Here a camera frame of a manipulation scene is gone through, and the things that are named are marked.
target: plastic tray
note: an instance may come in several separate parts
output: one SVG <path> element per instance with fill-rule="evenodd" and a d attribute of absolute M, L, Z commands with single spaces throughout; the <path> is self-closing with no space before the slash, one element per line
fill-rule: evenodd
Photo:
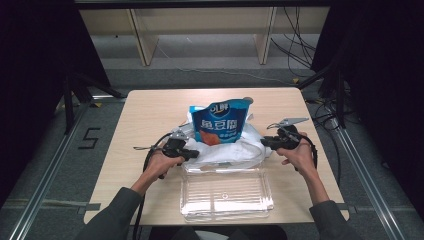
<path fill-rule="evenodd" d="M 207 166 L 202 173 L 185 169 L 181 187 L 181 213 L 187 222 L 267 217 L 273 209 L 269 183 L 261 164 L 250 168 L 231 164 Z"/>

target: person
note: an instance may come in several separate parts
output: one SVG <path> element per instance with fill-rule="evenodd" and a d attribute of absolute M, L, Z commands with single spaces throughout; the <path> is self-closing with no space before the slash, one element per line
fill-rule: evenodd
<path fill-rule="evenodd" d="M 328 197 L 318 171 L 315 169 L 309 143 L 302 139 L 297 148 L 293 150 L 279 148 L 276 152 L 286 157 L 281 162 L 283 165 L 292 164 L 298 169 L 299 174 L 303 176 L 313 205 L 310 208 L 310 213 L 315 221 L 320 239 L 361 239 L 357 232 L 347 224 L 336 203 Z M 166 175 L 170 168 L 183 162 L 184 159 L 182 157 L 168 158 L 161 151 L 154 152 L 147 169 L 140 175 L 132 187 L 130 189 L 121 188 L 110 205 L 91 219 L 80 231 L 76 239 L 127 239 L 131 218 L 147 189 L 159 176 L 162 174 Z M 251 231 L 255 228 L 252 227 L 243 228 L 241 226 L 235 230 L 232 227 L 221 227 L 221 229 L 229 233 L 226 235 L 229 236 L 229 240 L 286 239 L 282 228 L 278 227 L 282 233 L 272 234 L 275 232 L 275 229 L 270 229 L 269 227 L 272 226 L 257 226 L 258 230 L 253 231 L 253 233 Z M 199 239 L 191 227 L 173 228 L 170 232 L 173 235 L 173 240 Z"/>

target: metal rail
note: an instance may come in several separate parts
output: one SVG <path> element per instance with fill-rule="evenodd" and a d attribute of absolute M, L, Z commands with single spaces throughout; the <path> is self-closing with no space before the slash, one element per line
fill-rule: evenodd
<path fill-rule="evenodd" d="M 88 105 L 89 104 L 80 105 L 80 109 L 77 115 L 75 116 L 74 126 L 70 129 L 68 134 L 63 137 L 58 149 L 56 150 L 55 155 L 53 156 L 52 161 L 50 162 L 49 166 L 47 167 L 47 170 L 43 175 L 43 178 L 38 184 L 37 189 L 35 190 L 34 194 L 32 195 L 31 199 L 29 200 L 28 204 L 24 209 L 24 212 L 16 223 L 13 232 L 9 237 L 10 240 L 25 239 L 26 235 L 28 234 L 28 231 L 31 228 L 31 225 L 34 222 L 34 219 L 38 213 L 38 210 L 40 209 L 43 203 L 43 199 L 47 194 L 48 190 L 50 189 L 50 186 L 54 178 L 56 177 L 58 169 L 60 168 L 60 165 L 62 164 L 62 161 L 69 149 L 69 143 L 74 137 L 75 130 L 78 127 L 82 116 L 88 109 Z"/>
<path fill-rule="evenodd" d="M 333 124 L 338 126 L 337 120 L 333 120 Z M 371 204 L 373 205 L 378 217 L 381 220 L 381 223 L 383 224 L 384 229 L 386 230 L 388 237 L 392 240 L 406 239 L 399 224 L 397 223 L 395 216 L 378 190 L 377 185 L 375 184 L 371 174 L 362 161 L 362 158 L 356 150 L 346 129 L 341 128 L 338 131 L 338 136 L 344 149 L 346 150 L 347 155 L 349 156 L 349 160 L 351 161 L 352 166 L 359 177 L 359 180 L 365 189 L 365 192 L 371 201 Z"/>

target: handheld controller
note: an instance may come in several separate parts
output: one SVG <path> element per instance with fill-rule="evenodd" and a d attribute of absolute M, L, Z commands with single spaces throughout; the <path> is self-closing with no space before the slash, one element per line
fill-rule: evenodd
<path fill-rule="evenodd" d="M 293 125 L 306 120 L 308 120 L 308 118 L 286 118 L 279 123 L 269 125 L 267 129 L 278 128 L 278 136 L 264 136 L 264 138 L 261 139 L 261 143 L 265 147 L 270 147 L 271 150 L 277 150 L 278 148 L 293 150 L 299 145 L 300 140 L 304 138 L 311 145 L 313 161 L 316 168 L 318 165 L 318 154 L 315 145 L 308 137 L 300 135 L 297 128 Z"/>
<path fill-rule="evenodd" d="M 291 125 L 278 128 L 277 134 L 278 136 L 264 136 L 261 139 L 261 143 L 266 147 L 270 147 L 272 150 L 277 150 L 278 148 L 292 150 L 299 145 L 301 137 L 295 126 Z"/>
<path fill-rule="evenodd" d="M 188 137 L 182 131 L 171 133 L 168 141 L 162 147 L 162 153 L 169 158 L 183 157 L 185 161 L 188 161 L 190 158 L 197 158 L 199 151 L 184 148 L 186 140 L 188 140 Z"/>

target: person's right hand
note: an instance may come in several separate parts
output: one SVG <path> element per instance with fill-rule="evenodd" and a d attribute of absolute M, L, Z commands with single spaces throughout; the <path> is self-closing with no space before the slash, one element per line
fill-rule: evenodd
<path fill-rule="evenodd" d="M 149 165 L 144 171 L 145 174 L 151 175 L 153 179 L 159 176 L 166 176 L 168 170 L 177 164 L 183 163 L 183 157 L 169 158 L 165 156 L 162 151 L 156 150 L 150 158 Z"/>
<path fill-rule="evenodd" d="M 304 132 L 299 132 L 299 134 L 307 136 Z M 278 155 L 285 156 L 287 158 L 286 160 L 283 160 L 281 164 L 287 165 L 291 163 L 298 169 L 302 176 L 305 177 L 308 173 L 316 172 L 312 158 L 311 146 L 305 139 L 302 138 L 299 145 L 293 150 L 279 148 L 276 152 Z"/>

